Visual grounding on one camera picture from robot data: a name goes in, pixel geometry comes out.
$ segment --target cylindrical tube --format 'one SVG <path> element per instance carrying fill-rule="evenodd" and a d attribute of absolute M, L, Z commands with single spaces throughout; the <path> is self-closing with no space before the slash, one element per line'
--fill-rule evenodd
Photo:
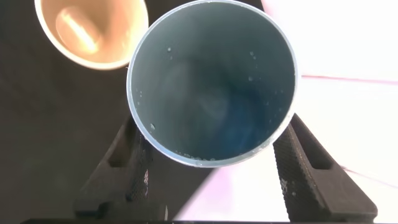
<path fill-rule="evenodd" d="M 299 74 L 292 48 L 264 12 L 195 1 L 159 18 L 127 74 L 132 116 L 173 160 L 220 167 L 252 157 L 287 127 Z"/>

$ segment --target black surface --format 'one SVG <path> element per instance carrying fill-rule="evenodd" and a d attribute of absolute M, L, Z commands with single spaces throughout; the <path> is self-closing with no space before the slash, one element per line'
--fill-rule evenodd
<path fill-rule="evenodd" d="M 147 1 L 150 22 L 184 2 Z M 80 187 L 128 117 L 125 86 L 125 68 L 90 70 L 58 52 L 33 1 L 0 1 L 1 223 L 73 216 Z"/>

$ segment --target cup rim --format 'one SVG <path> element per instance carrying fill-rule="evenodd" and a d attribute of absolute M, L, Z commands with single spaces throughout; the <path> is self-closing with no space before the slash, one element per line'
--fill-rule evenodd
<path fill-rule="evenodd" d="M 144 10 L 146 12 L 146 17 L 145 23 L 146 27 L 149 26 L 149 19 L 148 19 L 148 10 L 147 6 L 145 4 L 145 0 L 138 0 L 143 3 Z M 55 36 L 50 32 L 50 29 L 45 22 L 44 15 L 43 15 L 43 10 L 42 10 L 42 0 L 35 0 L 35 11 L 37 18 L 39 19 L 40 25 L 45 33 L 45 35 L 50 39 L 51 43 L 55 46 L 57 50 L 59 50 L 64 56 L 69 58 L 70 60 L 74 61 L 75 63 L 82 65 L 87 68 L 92 68 L 96 70 L 113 70 L 120 68 L 122 66 L 127 65 L 130 62 L 130 57 L 126 57 L 122 60 L 118 60 L 115 62 L 110 62 L 110 63 L 99 63 L 99 62 L 91 62 L 89 60 L 83 59 L 73 53 L 71 53 L 66 47 L 64 47 L 58 40 L 55 38 Z"/>
<path fill-rule="evenodd" d="M 142 46 L 142 43 L 145 41 L 146 37 L 152 32 L 153 29 L 159 23 L 161 23 L 165 18 L 169 17 L 169 15 L 182 10 L 186 7 L 190 6 L 195 6 L 197 4 L 206 4 L 206 3 L 212 3 L 212 2 L 218 2 L 218 3 L 226 3 L 226 4 L 234 4 L 236 6 L 240 7 L 245 7 L 246 9 L 249 9 L 255 13 L 258 13 L 260 16 L 262 16 L 264 19 L 269 21 L 281 34 L 281 36 L 284 38 L 289 50 L 290 54 L 292 56 L 293 60 L 293 66 L 294 66 L 294 77 L 295 77 L 295 85 L 294 85 L 294 92 L 293 92 L 293 97 L 292 97 L 292 102 L 290 104 L 290 107 L 287 111 L 287 114 L 285 115 L 285 118 L 282 120 L 280 123 L 279 127 L 271 134 L 271 136 L 268 137 L 262 144 L 260 144 L 258 147 L 255 147 L 254 149 L 245 152 L 244 154 L 241 154 L 239 156 L 235 156 L 229 159 L 222 159 L 222 160 L 217 160 L 217 161 L 203 161 L 203 160 L 197 160 L 197 159 L 191 159 L 187 158 L 185 156 L 181 156 L 180 154 L 177 154 L 175 152 L 172 152 L 171 150 L 167 149 L 161 143 L 159 143 L 155 138 L 152 137 L 152 135 L 149 133 L 149 130 L 147 130 L 142 123 L 142 121 L 139 118 L 139 115 L 136 111 L 136 106 L 134 104 L 134 100 L 132 98 L 133 90 L 132 90 L 132 69 L 134 68 L 134 62 L 137 57 L 137 54 L 139 52 L 139 49 Z M 272 146 L 272 144 L 279 138 L 279 136 L 285 131 L 287 126 L 290 123 L 290 120 L 292 119 L 294 115 L 294 108 L 296 104 L 296 98 L 297 98 L 297 92 L 298 92 L 298 85 L 300 82 L 300 75 L 299 75 L 299 70 L 297 66 L 297 61 L 296 57 L 293 51 L 293 48 L 287 39 L 286 35 L 282 31 L 282 29 L 277 25 L 277 23 L 270 17 L 268 16 L 264 11 L 261 11 L 260 9 L 257 9 L 253 6 L 250 6 L 246 3 L 239 2 L 239 1 L 233 1 L 233 0 L 198 0 L 198 1 L 193 1 L 189 2 L 186 4 L 183 4 L 179 7 L 176 7 L 172 9 L 171 11 L 165 13 L 163 16 L 158 18 L 147 30 L 145 35 L 142 37 L 141 41 L 138 43 L 138 46 L 136 47 L 136 50 L 134 51 L 134 54 L 132 56 L 132 59 L 130 61 L 130 66 L 127 70 L 127 80 L 126 80 L 126 89 L 127 89 L 127 101 L 129 103 L 129 108 L 130 112 L 132 114 L 132 117 L 134 118 L 134 121 L 137 124 L 137 127 L 139 128 L 140 132 L 144 135 L 144 137 L 149 141 L 158 151 L 160 151 L 162 154 L 165 156 L 171 158 L 174 161 L 177 161 L 179 163 L 188 165 L 188 166 L 193 166 L 193 167 L 202 167 L 202 168 L 216 168 L 216 167 L 223 167 L 223 166 L 229 166 L 233 164 L 237 164 L 239 162 L 248 160 L 249 158 L 252 158 L 256 154 L 260 153 L 261 151 L 267 149 L 269 146 Z"/>

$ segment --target white surface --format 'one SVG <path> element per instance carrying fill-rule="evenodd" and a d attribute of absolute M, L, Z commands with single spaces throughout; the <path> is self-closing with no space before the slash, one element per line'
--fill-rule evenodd
<path fill-rule="evenodd" d="M 398 185 L 398 86 L 303 79 L 297 113 L 341 165 Z M 379 209 L 378 223 L 397 223 L 398 190 L 350 174 Z M 177 220 L 288 221 L 271 148 L 216 170 Z"/>
<path fill-rule="evenodd" d="M 398 81 L 398 1 L 262 0 L 304 75 Z"/>
<path fill-rule="evenodd" d="M 215 170 L 176 220 L 288 222 L 273 148 Z"/>

